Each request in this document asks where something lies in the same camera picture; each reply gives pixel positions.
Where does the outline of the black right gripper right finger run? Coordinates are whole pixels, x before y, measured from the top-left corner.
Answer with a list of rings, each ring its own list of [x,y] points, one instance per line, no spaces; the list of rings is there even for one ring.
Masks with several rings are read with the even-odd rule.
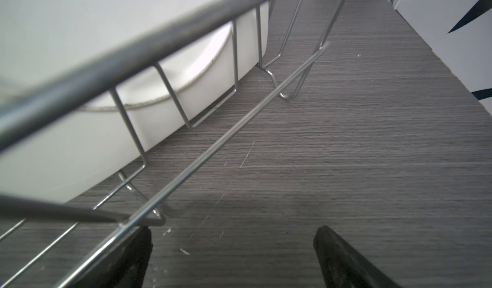
[[[317,229],[313,247],[326,287],[399,287],[328,226]]]

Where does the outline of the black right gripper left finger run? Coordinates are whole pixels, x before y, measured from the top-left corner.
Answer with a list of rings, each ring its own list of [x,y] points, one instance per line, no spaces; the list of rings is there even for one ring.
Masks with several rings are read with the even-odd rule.
[[[73,287],[142,287],[152,253],[152,234],[146,227],[134,231]]]

